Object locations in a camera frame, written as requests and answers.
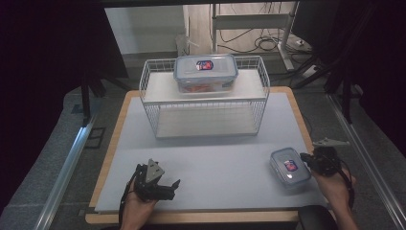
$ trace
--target metal wire basket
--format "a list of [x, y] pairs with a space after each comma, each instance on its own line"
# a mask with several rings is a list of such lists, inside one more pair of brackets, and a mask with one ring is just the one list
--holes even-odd
[[261, 57], [236, 57], [239, 74], [230, 91], [194, 94], [179, 92], [175, 61], [147, 60], [140, 81], [156, 138], [258, 134], [270, 86]]

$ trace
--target floor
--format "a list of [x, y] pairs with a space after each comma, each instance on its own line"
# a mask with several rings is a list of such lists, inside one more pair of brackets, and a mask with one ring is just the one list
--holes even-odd
[[[259, 12], [261, 6], [263, 5], [258, 5], [254, 10]], [[201, 15], [208, 14], [209, 8], [200, 12]], [[235, 34], [224, 34], [224, 38], [227, 40], [225, 36], [235, 37]], [[248, 40], [249, 42], [245, 38], [236, 39], [235, 42], [239, 41], [240, 44], [236, 45], [227, 42], [227, 46], [230, 45], [240, 50], [252, 49], [250, 47], [252, 40]], [[191, 53], [208, 54], [207, 52], [210, 52], [210, 45], [203, 45], [203, 42], [197, 39], [194, 39], [193, 42], [200, 43], [200, 48], [203, 50], [197, 51], [191, 47]], [[295, 75], [286, 74], [278, 53], [268, 52], [262, 54], [262, 58], [274, 86], [291, 86], [304, 78], [301, 72], [297, 72]], [[295, 67], [300, 68], [301, 64], [308, 58], [308, 54], [295, 55]], [[130, 78], [121, 81], [137, 88], [142, 64], [139, 64], [141, 61], [130, 57], [129, 62], [131, 61], [137, 64], [127, 66]], [[322, 63], [317, 60], [312, 64], [322, 66]], [[340, 120], [340, 114], [336, 112], [333, 102], [324, 92], [323, 85], [327, 77], [324, 76], [301, 89], [294, 90], [296, 101], [313, 141], [322, 140], [325, 137], [340, 141], [351, 141], [353, 138], [347, 132], [345, 124]], [[91, 225], [86, 223], [84, 219], [125, 95], [125, 92], [116, 85], [107, 81], [104, 81], [103, 84], [106, 88], [106, 95], [103, 98], [91, 97], [92, 104], [94, 106], [99, 105], [98, 114], [100, 115], [93, 124], [93, 132], [87, 139], [85, 147], [79, 156], [79, 161], [75, 166], [69, 185], [67, 185], [66, 192], [61, 198], [60, 205], [57, 205], [55, 216], [51, 219], [50, 226], [48, 226], [50, 229], [102, 229], [110, 226], [110, 224]], [[339, 101], [340, 91], [337, 91], [337, 94], [331, 95], [331, 97]], [[78, 88], [65, 96], [64, 110], [53, 135], [10, 204], [6, 207], [0, 218], [0, 229], [33, 229], [37, 224], [48, 195], [55, 185], [59, 171], [69, 156], [69, 151], [74, 145], [80, 130], [82, 122], [80, 107], [81, 94]], [[406, 174], [406, 159], [369, 119], [358, 104], [357, 99], [351, 101], [351, 118], [353, 124], [350, 127], [356, 130], [359, 139], [362, 141], [361, 149], [367, 151], [368, 156], [378, 168], [382, 180], [387, 185], [387, 187], [384, 186], [383, 190], [389, 191], [390, 194], [394, 195], [397, 204], [404, 206], [406, 204], [406, 182], [401, 179], [401, 176]], [[356, 197], [353, 207], [356, 221], [360, 229], [396, 229], [397, 226], [393, 221], [394, 215], [388, 211], [392, 209], [388, 206], [388, 200], [385, 199], [388, 196], [381, 194], [382, 188], [379, 188], [379, 185], [374, 182], [376, 178], [373, 178], [369, 173], [370, 165], [365, 164], [365, 159], [359, 153], [359, 145], [356, 144], [351, 141], [351, 145], [337, 148], [339, 156], [348, 163], [353, 175], [357, 177]], [[261, 223], [148, 225], [145, 229], [295, 229], [295, 227], [295, 223], [278, 225]]]

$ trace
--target white wall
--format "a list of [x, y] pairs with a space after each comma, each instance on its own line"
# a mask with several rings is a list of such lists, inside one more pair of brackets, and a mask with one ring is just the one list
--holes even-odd
[[122, 55], [174, 52], [176, 36], [186, 32], [183, 6], [105, 11]]

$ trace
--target person's arm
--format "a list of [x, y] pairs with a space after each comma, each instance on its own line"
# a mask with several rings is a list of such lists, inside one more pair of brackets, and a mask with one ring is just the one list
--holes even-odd
[[142, 201], [134, 191], [134, 181], [131, 183], [125, 200], [121, 230], [139, 230], [147, 222], [158, 200]]
[[[343, 172], [349, 176], [347, 170], [343, 169]], [[349, 207], [350, 195], [343, 177], [339, 173], [329, 177], [319, 175], [316, 172], [312, 172], [312, 175], [316, 178], [321, 192], [331, 205], [338, 229], [358, 230], [351, 208]]]

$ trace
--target gray floor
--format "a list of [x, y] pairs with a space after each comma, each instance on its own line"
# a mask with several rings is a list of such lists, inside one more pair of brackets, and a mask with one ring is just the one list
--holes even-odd
[[[300, 81], [300, 77], [285, 79], [278, 75], [281, 62], [278, 56], [264, 57], [271, 75], [272, 85], [289, 85]], [[129, 67], [130, 76], [139, 76], [137, 67]], [[313, 141], [325, 137], [347, 141], [349, 137], [339, 123], [337, 116], [323, 91], [325, 78], [314, 81], [306, 87], [294, 90], [298, 105], [303, 114], [307, 129]], [[137, 78], [123, 80], [137, 86]], [[104, 82], [107, 94], [102, 99], [92, 98], [91, 101], [101, 102], [96, 123], [93, 125], [93, 137], [89, 138], [82, 151], [66, 193], [58, 206], [51, 229], [101, 229], [108, 225], [91, 225], [86, 223], [84, 213], [87, 212], [91, 195], [94, 190], [105, 156], [115, 121], [121, 109], [125, 92], [117, 86]], [[38, 216], [51, 192], [58, 173], [78, 134], [82, 114], [81, 94], [79, 88], [66, 95], [64, 110], [45, 148], [38, 160], [15, 193], [10, 204], [0, 218], [0, 229], [33, 229]], [[386, 182], [394, 191], [400, 204], [406, 201], [406, 182], [402, 175], [406, 174], [406, 160], [382, 131], [369, 119], [357, 100], [351, 102], [351, 118], [365, 148], [382, 173]], [[345, 160], [357, 177], [355, 187], [356, 198], [353, 207], [356, 220], [361, 229], [396, 229], [385, 204], [377, 193], [373, 183], [365, 171], [353, 146], [337, 148], [340, 157]], [[236, 225], [171, 225], [149, 226], [147, 229], [292, 229], [292, 224], [273, 225], [236, 224]]]

